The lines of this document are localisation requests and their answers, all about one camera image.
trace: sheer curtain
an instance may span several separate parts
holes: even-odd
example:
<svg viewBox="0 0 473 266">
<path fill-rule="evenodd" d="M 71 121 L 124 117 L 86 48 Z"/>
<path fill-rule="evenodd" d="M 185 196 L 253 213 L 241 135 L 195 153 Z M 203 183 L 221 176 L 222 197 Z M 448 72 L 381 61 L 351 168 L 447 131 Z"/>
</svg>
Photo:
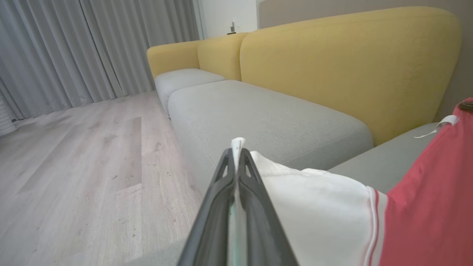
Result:
<svg viewBox="0 0 473 266">
<path fill-rule="evenodd" d="M 199 38 L 192 0 L 0 1 L 0 36 L 17 119 L 153 90 L 146 50 Z"/>
</svg>

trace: floor stain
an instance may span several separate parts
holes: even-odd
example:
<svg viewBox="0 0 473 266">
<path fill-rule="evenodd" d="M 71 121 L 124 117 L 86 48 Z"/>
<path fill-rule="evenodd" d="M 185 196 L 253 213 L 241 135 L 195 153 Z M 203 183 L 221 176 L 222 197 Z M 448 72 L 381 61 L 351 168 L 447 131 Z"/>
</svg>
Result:
<svg viewBox="0 0 473 266">
<path fill-rule="evenodd" d="M 156 152 L 156 151 L 159 151 L 159 150 L 161 150 L 162 148 L 163 148 L 163 144 L 160 143 L 160 142 L 158 142 L 158 143 L 156 143 L 156 145 L 154 146 L 154 151 L 155 151 L 155 152 Z"/>
</svg>

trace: gray sofa cushion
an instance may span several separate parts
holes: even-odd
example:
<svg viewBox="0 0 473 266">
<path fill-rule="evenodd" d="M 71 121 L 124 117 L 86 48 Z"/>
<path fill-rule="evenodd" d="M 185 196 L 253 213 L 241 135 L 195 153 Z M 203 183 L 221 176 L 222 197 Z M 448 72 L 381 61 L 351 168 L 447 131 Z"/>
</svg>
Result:
<svg viewBox="0 0 473 266">
<path fill-rule="evenodd" d="M 406 132 L 330 169 L 329 172 L 353 178 L 387 193 L 401 181 L 435 134 L 420 139 L 414 137 L 430 133 L 436 125 L 437 123 L 431 123 Z"/>
<path fill-rule="evenodd" d="M 186 87 L 221 81 L 224 79 L 224 77 L 214 73 L 200 69 L 189 68 L 162 73 L 156 77 L 155 85 L 159 100 L 163 105 L 164 112 L 167 116 L 169 116 L 169 112 L 167 110 L 167 101 L 169 100 L 171 94 L 173 94 L 175 91 Z"/>
<path fill-rule="evenodd" d="M 235 137 L 296 169 L 330 169 L 373 147 L 369 129 L 349 115 L 236 80 L 180 89 L 169 113 L 203 194 Z"/>
</svg>

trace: fabric upholstery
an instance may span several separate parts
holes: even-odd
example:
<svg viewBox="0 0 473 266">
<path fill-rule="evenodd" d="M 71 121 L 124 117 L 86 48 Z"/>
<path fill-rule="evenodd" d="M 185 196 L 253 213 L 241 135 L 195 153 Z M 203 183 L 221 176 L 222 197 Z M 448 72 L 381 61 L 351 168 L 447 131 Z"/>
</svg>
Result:
<svg viewBox="0 0 473 266">
<path fill-rule="evenodd" d="M 180 69 L 162 73 L 155 79 L 156 91 L 158 91 L 159 100 L 164 108 L 164 112 L 169 116 L 167 110 L 167 101 L 173 92 L 178 89 L 201 85 L 205 83 L 221 81 L 225 78 L 203 71 L 200 69 Z"/>
<path fill-rule="evenodd" d="M 260 29 L 242 42 L 242 81 L 365 123 L 375 144 L 431 123 L 461 45 L 458 19 L 428 7 Z"/>
<path fill-rule="evenodd" d="M 201 41 L 158 45 L 148 49 L 148 63 L 153 78 L 159 74 L 184 69 L 199 68 L 197 46 Z"/>
<path fill-rule="evenodd" d="M 236 33 L 203 40 L 197 48 L 202 70 L 241 80 L 240 46 L 248 33 Z"/>
<path fill-rule="evenodd" d="M 373 147 L 369 129 L 349 115 L 235 80 L 180 89 L 168 107 L 202 194 L 236 137 L 296 169 L 329 169 Z"/>
<path fill-rule="evenodd" d="M 387 193 L 402 180 L 436 134 L 420 139 L 414 137 L 430 133 L 436 125 L 437 123 L 431 123 L 413 129 L 330 169 L 329 172 L 353 178 Z"/>
</svg>

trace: yellow sofa armrest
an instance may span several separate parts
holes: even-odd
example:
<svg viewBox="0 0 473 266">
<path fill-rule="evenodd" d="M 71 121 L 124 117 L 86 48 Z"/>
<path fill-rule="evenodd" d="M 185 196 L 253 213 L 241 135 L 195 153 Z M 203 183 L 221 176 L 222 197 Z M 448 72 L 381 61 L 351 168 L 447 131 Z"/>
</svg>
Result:
<svg viewBox="0 0 473 266">
<path fill-rule="evenodd" d="M 148 63 L 153 78 L 159 74 L 185 69 L 199 68 L 197 46 L 201 41 L 164 44 L 148 49 Z"/>
</svg>

